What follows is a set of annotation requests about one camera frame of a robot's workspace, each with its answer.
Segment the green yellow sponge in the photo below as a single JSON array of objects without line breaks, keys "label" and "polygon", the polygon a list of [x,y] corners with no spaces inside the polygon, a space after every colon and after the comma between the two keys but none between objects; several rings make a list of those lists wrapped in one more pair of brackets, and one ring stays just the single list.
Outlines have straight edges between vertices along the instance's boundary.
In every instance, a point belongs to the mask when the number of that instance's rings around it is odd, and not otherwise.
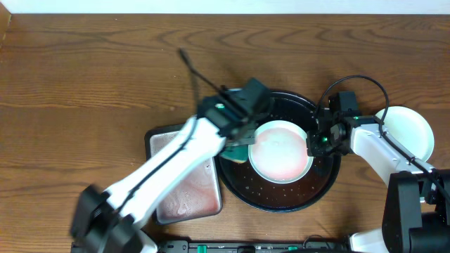
[{"label": "green yellow sponge", "polygon": [[238,164],[242,164],[247,162],[248,155],[248,146],[247,145],[236,145],[236,146],[227,146],[225,147],[219,156],[224,158],[225,160],[229,160]]}]

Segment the pale green plate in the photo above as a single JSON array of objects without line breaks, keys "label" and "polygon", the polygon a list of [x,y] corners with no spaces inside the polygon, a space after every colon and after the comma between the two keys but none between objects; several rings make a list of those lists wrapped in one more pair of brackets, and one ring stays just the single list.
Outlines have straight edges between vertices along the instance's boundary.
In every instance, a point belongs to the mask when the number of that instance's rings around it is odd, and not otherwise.
[{"label": "pale green plate", "polygon": [[384,119],[389,139],[395,139],[416,158],[427,162],[435,146],[431,126],[416,111],[403,106],[392,106]]},{"label": "pale green plate", "polygon": [[296,182],[307,174],[314,160],[307,154],[306,138],[306,132],[292,122],[264,123],[255,131],[255,143],[248,147],[250,164],[269,182]]}]

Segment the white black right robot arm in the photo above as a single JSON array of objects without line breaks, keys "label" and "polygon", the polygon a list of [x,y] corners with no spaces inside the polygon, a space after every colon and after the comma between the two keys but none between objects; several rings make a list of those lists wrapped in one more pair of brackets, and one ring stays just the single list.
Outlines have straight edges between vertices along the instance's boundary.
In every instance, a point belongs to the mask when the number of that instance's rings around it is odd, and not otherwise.
[{"label": "white black right robot arm", "polygon": [[313,157],[361,157],[387,186],[382,225],[349,237],[353,252],[448,252],[449,171],[437,170],[397,141],[380,117],[357,107],[317,108],[318,126],[307,133]]}]

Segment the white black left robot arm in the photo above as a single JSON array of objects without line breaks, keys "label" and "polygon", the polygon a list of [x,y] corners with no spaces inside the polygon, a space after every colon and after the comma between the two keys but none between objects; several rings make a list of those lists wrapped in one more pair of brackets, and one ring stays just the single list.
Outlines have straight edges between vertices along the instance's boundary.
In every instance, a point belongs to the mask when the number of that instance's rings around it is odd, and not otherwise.
[{"label": "white black left robot arm", "polygon": [[70,228],[73,252],[156,253],[142,228],[168,193],[198,165],[238,145],[270,106],[270,95],[243,89],[204,98],[197,112],[160,152],[104,191],[80,193]]}]

